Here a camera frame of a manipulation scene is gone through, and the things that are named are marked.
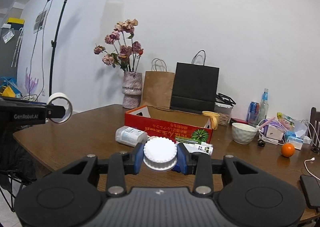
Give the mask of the clear glass bottle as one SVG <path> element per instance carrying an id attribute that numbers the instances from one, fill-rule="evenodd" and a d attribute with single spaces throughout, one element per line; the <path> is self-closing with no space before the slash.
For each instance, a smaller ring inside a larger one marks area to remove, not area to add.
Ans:
<path id="1" fill-rule="evenodd" d="M 268 112 L 268 89 L 264 89 L 264 93 L 261 98 L 261 102 L 259 104 L 259 110 L 258 110 L 258 115 L 257 115 L 257 124 L 263 119 L 267 117 L 267 112 Z"/>

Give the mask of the yellow mug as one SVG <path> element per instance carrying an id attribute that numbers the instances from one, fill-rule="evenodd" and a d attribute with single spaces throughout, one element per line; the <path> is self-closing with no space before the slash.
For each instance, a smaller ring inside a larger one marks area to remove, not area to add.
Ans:
<path id="1" fill-rule="evenodd" d="M 219 125 L 220 115 L 212 111 L 203 111 L 202 114 L 210 118 L 212 129 L 217 130 Z"/>

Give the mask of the white tape roll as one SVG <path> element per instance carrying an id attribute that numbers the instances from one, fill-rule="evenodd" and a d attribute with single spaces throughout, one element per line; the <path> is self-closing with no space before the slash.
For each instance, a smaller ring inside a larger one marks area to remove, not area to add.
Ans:
<path id="1" fill-rule="evenodd" d="M 71 101 L 61 92 L 56 92 L 48 98 L 47 108 L 47 119 L 56 124 L 67 122 L 73 113 Z"/>

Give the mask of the white ribbed cap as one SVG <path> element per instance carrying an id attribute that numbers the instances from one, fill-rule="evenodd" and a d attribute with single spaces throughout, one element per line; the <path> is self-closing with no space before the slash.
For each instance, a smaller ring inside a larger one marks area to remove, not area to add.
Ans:
<path id="1" fill-rule="evenodd" d="M 168 171 L 177 164 L 177 146 L 163 137 L 150 137 L 144 145 L 144 164 L 154 171 Z"/>

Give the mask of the colourful snack packet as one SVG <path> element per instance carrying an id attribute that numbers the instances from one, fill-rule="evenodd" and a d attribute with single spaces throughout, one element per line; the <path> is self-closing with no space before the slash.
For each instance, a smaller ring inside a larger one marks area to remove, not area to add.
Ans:
<path id="1" fill-rule="evenodd" d="M 284 113 L 278 112 L 277 119 L 287 129 L 295 127 L 296 120 L 291 118 L 290 116 L 285 115 Z"/>

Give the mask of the blue soda can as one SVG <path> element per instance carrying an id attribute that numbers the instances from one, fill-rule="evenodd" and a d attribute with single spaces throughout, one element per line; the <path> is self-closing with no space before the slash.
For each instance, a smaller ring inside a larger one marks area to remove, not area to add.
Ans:
<path id="1" fill-rule="evenodd" d="M 259 103 L 251 102 L 248 107 L 247 118 L 246 121 L 248 124 L 253 125 L 256 121 L 257 115 L 259 111 Z"/>

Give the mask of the clear food container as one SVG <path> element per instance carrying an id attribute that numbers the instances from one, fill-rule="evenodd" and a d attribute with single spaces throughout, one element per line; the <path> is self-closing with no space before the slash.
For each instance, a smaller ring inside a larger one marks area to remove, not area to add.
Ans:
<path id="1" fill-rule="evenodd" d="M 229 96 L 221 94 L 220 92 L 216 94 L 215 100 L 215 113 L 220 115 L 219 125 L 227 126 L 231 120 L 231 113 L 236 102 Z"/>

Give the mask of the pink ceramic vase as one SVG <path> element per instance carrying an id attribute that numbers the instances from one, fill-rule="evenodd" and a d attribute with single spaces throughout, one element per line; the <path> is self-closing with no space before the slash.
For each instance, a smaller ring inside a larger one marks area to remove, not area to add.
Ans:
<path id="1" fill-rule="evenodd" d="M 123 107 L 134 109 L 140 106 L 142 96 L 142 73 L 124 72 L 122 93 L 124 94 Z"/>

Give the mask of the white pill bottle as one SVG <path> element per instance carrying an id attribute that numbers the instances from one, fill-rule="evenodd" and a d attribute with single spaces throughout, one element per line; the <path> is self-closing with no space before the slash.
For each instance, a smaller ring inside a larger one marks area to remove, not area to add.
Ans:
<path id="1" fill-rule="evenodd" d="M 116 130 L 116 142 L 135 147 L 138 143 L 146 143 L 148 134 L 139 129 L 122 126 Z"/>

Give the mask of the white green tube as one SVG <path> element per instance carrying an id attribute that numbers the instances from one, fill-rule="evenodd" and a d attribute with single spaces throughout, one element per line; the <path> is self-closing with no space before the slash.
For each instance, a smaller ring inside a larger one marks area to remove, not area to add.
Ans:
<path id="1" fill-rule="evenodd" d="M 189 153 L 196 153 L 196 152 L 201 152 L 201 153 L 206 153 L 209 156 L 212 155 L 213 153 L 213 145 L 211 144 L 188 144 L 184 143 L 185 148 Z"/>

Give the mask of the brown paper bag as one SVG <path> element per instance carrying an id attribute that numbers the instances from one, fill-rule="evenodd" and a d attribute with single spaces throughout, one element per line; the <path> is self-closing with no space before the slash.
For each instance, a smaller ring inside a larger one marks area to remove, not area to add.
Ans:
<path id="1" fill-rule="evenodd" d="M 170 109 L 175 73 L 167 70 L 165 61 L 154 58 L 151 71 L 145 72 L 142 100 L 140 105 Z"/>

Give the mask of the white textured bowl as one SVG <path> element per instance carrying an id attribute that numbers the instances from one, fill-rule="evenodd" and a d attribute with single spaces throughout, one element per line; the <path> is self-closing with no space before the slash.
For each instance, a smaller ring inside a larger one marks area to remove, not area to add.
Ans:
<path id="1" fill-rule="evenodd" d="M 257 129 L 247 124 L 233 123 L 232 124 L 232 137 L 233 141 L 241 144 L 249 144 L 255 137 Z"/>

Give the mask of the blue ribbed lid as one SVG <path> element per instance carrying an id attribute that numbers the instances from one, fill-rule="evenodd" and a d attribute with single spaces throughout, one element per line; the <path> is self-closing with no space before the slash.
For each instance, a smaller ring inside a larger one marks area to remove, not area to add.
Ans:
<path id="1" fill-rule="evenodd" d="M 180 173 L 181 172 L 180 165 L 177 163 L 171 170 L 173 172 Z"/>

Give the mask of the dried pink flowers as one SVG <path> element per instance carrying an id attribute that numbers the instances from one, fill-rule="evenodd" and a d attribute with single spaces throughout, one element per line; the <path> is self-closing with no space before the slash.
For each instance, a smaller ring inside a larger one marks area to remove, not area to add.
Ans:
<path id="1" fill-rule="evenodd" d="M 139 41 L 134 41 L 137 19 L 127 19 L 117 22 L 111 33 L 107 34 L 104 42 L 112 46 L 112 51 L 107 51 L 103 45 L 95 45 L 93 53 L 103 54 L 102 61 L 113 68 L 119 66 L 124 72 L 136 72 L 144 49 Z"/>

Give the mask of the black paper bag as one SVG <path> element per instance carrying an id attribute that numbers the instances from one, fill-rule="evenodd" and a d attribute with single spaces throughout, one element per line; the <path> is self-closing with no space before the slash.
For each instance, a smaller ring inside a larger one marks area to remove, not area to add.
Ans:
<path id="1" fill-rule="evenodd" d="M 170 109 L 200 114 L 214 111 L 219 68 L 191 63 L 176 64 Z"/>

